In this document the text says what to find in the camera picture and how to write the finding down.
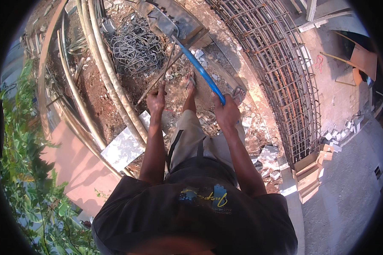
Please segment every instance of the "man's right hand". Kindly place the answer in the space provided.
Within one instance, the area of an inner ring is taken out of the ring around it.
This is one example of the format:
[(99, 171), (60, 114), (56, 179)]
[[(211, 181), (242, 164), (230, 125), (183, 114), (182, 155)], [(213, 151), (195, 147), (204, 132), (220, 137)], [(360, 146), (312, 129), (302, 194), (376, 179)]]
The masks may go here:
[(230, 94), (225, 94), (225, 105), (222, 105), (217, 94), (212, 92), (212, 100), (215, 106), (216, 120), (224, 131), (233, 130), (240, 120), (240, 110)]

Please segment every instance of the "pile of bent rebar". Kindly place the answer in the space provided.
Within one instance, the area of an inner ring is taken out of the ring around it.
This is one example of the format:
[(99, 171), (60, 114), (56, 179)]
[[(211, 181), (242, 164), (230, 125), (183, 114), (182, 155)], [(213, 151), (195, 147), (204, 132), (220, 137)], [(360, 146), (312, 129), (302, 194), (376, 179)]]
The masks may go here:
[(132, 13), (123, 18), (115, 35), (106, 37), (119, 74), (139, 77), (159, 69), (166, 56), (163, 42), (149, 29), (145, 18)]

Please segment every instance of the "green plant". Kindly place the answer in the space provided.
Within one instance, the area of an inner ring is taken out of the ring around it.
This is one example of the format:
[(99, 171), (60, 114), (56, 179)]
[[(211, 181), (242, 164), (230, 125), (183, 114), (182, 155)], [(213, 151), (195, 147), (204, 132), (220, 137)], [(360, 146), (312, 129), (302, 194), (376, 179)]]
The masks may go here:
[(94, 188), (94, 191), (96, 193), (96, 196), (97, 197), (103, 197), (104, 198), (104, 202), (106, 202), (109, 198), (109, 196), (111, 195), (111, 192), (112, 190), (109, 190), (109, 194), (103, 192), (103, 191), (98, 191), (97, 189)]
[(29, 126), (36, 85), (32, 61), (26, 62), (17, 81), (15, 100), (3, 100), (4, 147), (0, 160), (1, 184), (13, 216), (31, 246), (44, 254), (100, 254), (91, 230), (73, 220), (78, 213), (64, 194), (66, 182), (56, 185), (54, 163), (40, 159), (46, 141), (40, 123)]

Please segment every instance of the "black t-shirt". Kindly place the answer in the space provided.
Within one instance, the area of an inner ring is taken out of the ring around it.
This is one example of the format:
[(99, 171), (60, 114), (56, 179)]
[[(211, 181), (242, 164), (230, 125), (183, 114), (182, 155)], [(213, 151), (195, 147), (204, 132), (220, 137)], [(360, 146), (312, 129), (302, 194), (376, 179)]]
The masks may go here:
[(191, 159), (162, 184), (125, 176), (95, 217), (102, 254), (125, 254), (153, 237), (198, 237), (214, 254), (296, 254), (298, 241), (280, 194), (251, 198), (212, 159)]

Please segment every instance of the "man's left hand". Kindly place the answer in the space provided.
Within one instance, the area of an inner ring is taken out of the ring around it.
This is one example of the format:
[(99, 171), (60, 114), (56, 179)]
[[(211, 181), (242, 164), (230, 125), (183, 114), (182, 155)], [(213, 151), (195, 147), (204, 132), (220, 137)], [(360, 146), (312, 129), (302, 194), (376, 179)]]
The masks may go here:
[(162, 81), (159, 89), (152, 91), (146, 98), (146, 104), (149, 108), (151, 116), (161, 116), (164, 110), (164, 96), (167, 93), (164, 91), (166, 81)]

